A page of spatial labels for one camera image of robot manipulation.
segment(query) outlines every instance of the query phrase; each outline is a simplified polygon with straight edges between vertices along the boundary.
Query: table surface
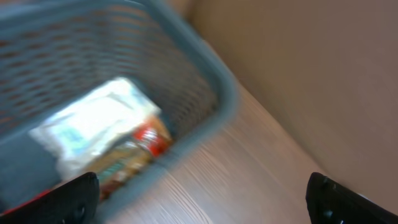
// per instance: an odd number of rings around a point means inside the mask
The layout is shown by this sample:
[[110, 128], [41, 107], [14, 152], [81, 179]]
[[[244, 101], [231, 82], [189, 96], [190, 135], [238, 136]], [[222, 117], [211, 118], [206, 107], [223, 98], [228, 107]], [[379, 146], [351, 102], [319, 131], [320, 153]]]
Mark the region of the table surface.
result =
[[310, 223], [308, 178], [325, 172], [238, 88], [236, 117], [109, 223]]

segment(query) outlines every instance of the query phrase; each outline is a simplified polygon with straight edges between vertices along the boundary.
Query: gray basket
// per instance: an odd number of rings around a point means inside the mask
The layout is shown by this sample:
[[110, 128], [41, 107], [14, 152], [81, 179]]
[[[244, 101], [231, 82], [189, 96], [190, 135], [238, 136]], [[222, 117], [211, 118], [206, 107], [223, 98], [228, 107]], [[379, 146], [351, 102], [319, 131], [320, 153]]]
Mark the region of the gray basket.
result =
[[59, 180], [27, 132], [103, 82], [131, 78], [160, 107], [175, 145], [98, 208], [131, 203], [234, 111], [229, 70], [161, 0], [41, 1], [0, 8], [0, 201], [25, 202]]

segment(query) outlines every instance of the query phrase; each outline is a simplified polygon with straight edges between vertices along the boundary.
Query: white package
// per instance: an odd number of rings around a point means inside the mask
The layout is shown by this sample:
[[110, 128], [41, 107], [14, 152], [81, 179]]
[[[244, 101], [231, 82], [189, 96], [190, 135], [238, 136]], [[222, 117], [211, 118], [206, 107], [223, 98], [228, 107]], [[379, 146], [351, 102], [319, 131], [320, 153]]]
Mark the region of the white package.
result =
[[47, 118], [30, 135], [68, 180], [160, 109], [127, 78], [115, 78]]

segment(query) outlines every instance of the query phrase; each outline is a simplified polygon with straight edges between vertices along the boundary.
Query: basket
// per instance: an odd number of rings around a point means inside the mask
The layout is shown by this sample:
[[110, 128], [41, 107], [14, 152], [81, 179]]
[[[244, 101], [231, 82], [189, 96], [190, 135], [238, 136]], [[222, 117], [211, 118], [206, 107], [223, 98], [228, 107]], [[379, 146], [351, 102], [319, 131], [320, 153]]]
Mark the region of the basket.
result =
[[161, 0], [58, 0], [0, 8], [0, 201], [20, 205], [60, 178], [28, 135], [96, 86], [128, 77], [169, 118], [175, 144], [98, 207], [109, 219], [233, 114], [234, 80]]

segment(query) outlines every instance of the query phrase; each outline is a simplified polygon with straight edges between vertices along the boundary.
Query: laundry basket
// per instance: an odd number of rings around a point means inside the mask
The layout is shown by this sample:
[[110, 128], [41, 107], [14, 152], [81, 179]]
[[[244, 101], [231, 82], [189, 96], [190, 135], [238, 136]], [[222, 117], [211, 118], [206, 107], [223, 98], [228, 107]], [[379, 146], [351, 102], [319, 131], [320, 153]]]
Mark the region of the laundry basket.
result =
[[128, 77], [170, 120], [175, 144], [98, 207], [112, 217], [234, 111], [229, 70], [162, 0], [25, 1], [0, 6], [0, 202], [60, 181], [28, 131], [114, 77]]

